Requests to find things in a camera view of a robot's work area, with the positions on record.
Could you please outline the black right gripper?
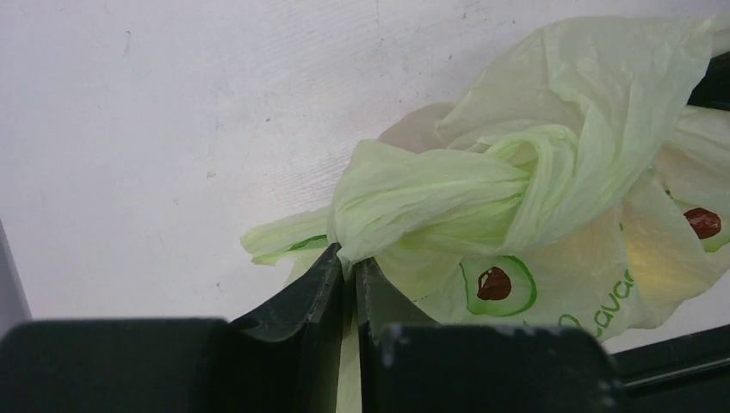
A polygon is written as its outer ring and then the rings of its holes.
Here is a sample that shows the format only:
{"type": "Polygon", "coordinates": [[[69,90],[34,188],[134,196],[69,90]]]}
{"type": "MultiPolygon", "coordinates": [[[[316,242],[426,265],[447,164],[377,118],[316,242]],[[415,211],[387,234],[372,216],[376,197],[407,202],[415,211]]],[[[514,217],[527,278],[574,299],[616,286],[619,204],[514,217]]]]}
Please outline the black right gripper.
{"type": "Polygon", "coordinates": [[[627,412],[729,413],[729,326],[613,354],[627,412]]]}

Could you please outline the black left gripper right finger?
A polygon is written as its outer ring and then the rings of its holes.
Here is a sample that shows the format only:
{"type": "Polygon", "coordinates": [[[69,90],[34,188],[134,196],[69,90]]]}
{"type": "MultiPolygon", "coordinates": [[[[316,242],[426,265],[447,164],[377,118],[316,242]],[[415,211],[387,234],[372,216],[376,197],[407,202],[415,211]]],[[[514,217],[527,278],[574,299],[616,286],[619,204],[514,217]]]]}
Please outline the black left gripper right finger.
{"type": "Polygon", "coordinates": [[[437,322],[384,275],[374,258],[354,266],[362,410],[395,412],[407,405],[417,372],[405,354],[410,334],[437,322]]]}

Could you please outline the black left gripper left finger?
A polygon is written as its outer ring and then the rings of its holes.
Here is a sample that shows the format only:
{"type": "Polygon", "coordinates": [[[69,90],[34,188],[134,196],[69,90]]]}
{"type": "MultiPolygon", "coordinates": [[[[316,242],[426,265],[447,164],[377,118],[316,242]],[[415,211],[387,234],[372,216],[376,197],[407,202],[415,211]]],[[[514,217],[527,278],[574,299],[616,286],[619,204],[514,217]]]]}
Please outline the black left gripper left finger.
{"type": "Polygon", "coordinates": [[[330,245],[300,278],[231,321],[227,384],[235,411],[335,411],[344,315],[339,249],[330,245]]]}

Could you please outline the light green plastic bag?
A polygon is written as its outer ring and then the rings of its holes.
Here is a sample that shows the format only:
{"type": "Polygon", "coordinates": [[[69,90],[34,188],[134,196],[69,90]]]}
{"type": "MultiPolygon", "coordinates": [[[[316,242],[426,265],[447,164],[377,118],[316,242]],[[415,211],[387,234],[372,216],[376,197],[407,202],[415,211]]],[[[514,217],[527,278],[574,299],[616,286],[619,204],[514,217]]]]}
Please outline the light green plastic bag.
{"type": "Polygon", "coordinates": [[[728,48],[724,15],[540,28],[241,243],[260,265],[339,243],[443,322],[655,328],[729,269],[729,116],[689,104],[728,48]]]}

